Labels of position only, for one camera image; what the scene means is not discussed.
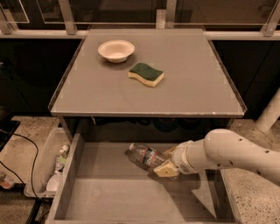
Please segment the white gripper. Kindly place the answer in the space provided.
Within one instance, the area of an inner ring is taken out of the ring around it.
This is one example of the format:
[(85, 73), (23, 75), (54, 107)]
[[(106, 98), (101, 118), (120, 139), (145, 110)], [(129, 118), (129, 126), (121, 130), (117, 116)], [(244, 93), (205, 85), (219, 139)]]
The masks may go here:
[(160, 166), (156, 167), (153, 171), (161, 178), (177, 177), (179, 173), (190, 175), (198, 173), (199, 168), (195, 168), (191, 164), (188, 154), (196, 155), (196, 148), (200, 148), (200, 141), (186, 141), (177, 146), (163, 152), (165, 155), (171, 155), (171, 161), (166, 160)]

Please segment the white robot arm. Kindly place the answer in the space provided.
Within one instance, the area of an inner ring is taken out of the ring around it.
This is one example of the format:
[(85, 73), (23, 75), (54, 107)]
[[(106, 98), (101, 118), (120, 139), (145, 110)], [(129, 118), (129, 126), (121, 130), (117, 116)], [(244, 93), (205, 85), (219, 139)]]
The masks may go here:
[(153, 169), (159, 177), (238, 168), (280, 186), (280, 153), (265, 149), (228, 129), (211, 130), (204, 139), (183, 142), (166, 153), (168, 158)]

